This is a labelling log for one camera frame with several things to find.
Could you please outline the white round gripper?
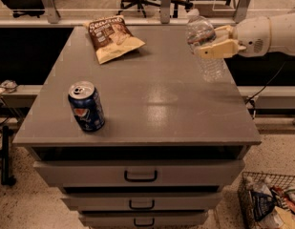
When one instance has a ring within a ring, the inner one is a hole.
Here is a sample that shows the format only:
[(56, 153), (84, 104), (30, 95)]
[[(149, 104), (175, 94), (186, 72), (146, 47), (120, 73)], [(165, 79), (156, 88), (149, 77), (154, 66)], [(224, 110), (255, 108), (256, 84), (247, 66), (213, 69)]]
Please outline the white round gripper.
[(270, 46), (270, 20), (264, 16), (245, 19), (235, 29), (230, 25), (217, 27), (215, 33), (219, 40), (224, 41), (199, 47), (199, 57), (220, 59), (235, 54), (244, 57), (263, 56)]

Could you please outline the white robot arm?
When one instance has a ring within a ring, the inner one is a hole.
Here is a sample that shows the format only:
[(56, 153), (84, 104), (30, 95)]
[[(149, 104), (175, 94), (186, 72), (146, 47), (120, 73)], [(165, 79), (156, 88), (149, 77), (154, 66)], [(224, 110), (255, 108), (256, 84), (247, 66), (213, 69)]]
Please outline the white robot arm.
[(295, 56), (295, 12), (244, 19), (236, 26), (215, 29), (217, 38), (195, 49), (204, 59), (263, 56), (281, 52)]

